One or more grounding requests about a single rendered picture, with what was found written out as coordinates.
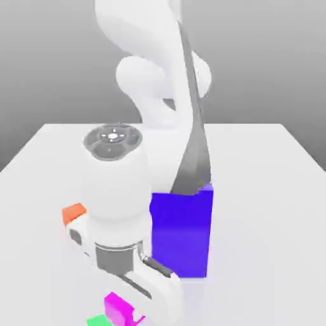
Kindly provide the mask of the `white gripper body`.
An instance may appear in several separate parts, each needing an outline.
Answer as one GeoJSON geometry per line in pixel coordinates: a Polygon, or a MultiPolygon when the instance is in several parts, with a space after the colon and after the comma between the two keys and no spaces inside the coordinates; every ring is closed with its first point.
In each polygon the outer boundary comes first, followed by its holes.
{"type": "Polygon", "coordinates": [[[183,326],[184,301],[180,279],[154,269],[140,269],[125,276],[108,276],[108,287],[145,315],[151,326],[183,326]]]}

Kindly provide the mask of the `small orange cube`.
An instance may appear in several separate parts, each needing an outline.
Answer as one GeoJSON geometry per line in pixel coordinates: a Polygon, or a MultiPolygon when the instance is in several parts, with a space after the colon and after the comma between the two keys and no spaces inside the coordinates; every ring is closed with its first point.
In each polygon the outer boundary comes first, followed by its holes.
{"type": "Polygon", "coordinates": [[[84,215],[87,212],[86,208],[81,203],[76,203],[61,209],[62,221],[66,227],[73,220],[84,215]]]}

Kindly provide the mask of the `large blue box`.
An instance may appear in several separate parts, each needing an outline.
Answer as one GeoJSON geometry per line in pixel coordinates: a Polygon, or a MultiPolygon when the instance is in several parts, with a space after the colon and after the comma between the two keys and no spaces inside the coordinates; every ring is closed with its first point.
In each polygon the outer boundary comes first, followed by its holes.
{"type": "Polygon", "coordinates": [[[194,195],[152,195],[152,256],[180,278],[207,276],[213,196],[212,184],[194,195]]]}

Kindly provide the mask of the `small green cube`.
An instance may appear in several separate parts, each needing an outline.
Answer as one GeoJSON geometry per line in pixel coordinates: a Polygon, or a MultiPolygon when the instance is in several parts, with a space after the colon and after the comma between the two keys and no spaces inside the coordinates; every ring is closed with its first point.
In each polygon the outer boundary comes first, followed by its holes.
{"type": "Polygon", "coordinates": [[[105,314],[97,315],[87,319],[87,326],[114,326],[105,314]]]}

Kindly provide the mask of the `small magenta cube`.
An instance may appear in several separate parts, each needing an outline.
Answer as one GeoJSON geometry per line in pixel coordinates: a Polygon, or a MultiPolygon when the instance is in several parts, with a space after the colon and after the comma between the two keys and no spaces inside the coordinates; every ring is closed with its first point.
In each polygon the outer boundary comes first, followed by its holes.
{"type": "Polygon", "coordinates": [[[123,300],[116,293],[111,292],[104,298],[105,315],[115,326],[137,326],[141,322],[133,322],[134,306],[123,300]]]}

